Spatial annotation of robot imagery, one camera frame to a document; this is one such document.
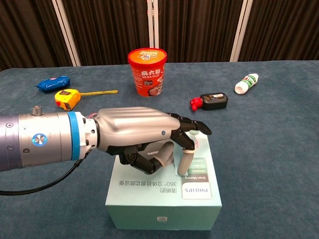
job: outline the yellow tape measure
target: yellow tape measure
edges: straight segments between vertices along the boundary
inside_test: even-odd
[[[55,94],[55,103],[66,111],[71,111],[81,100],[81,96],[116,94],[118,90],[80,93],[75,89],[66,89]]]

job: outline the light blue box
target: light blue box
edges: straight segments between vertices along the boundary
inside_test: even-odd
[[[122,165],[116,157],[106,207],[117,229],[212,229],[222,204],[208,138],[187,135],[197,149],[186,176],[177,175],[182,155],[177,144],[174,164],[152,175]]]

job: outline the plastic bottle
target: plastic bottle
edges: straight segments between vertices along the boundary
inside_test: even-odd
[[[246,93],[258,81],[258,74],[249,74],[235,85],[235,92],[242,95]]]

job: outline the curtain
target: curtain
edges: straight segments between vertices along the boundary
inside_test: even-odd
[[[130,51],[149,47],[146,0],[63,2],[81,65],[127,64]]]
[[[238,61],[319,60],[319,0],[254,0]]]
[[[229,61],[242,0],[159,0],[168,62]]]
[[[0,70],[72,65],[52,0],[1,0],[0,15]]]

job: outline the robotic hand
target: robotic hand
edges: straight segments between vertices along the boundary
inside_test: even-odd
[[[152,174],[165,166],[160,155],[172,152],[173,143],[164,144],[151,159],[139,152],[150,143],[172,140],[183,148],[178,173],[184,175],[195,150],[185,133],[190,130],[211,134],[203,122],[145,107],[101,109],[87,119],[80,112],[44,114],[35,106],[32,114],[0,116],[0,171],[84,159],[98,148]]]

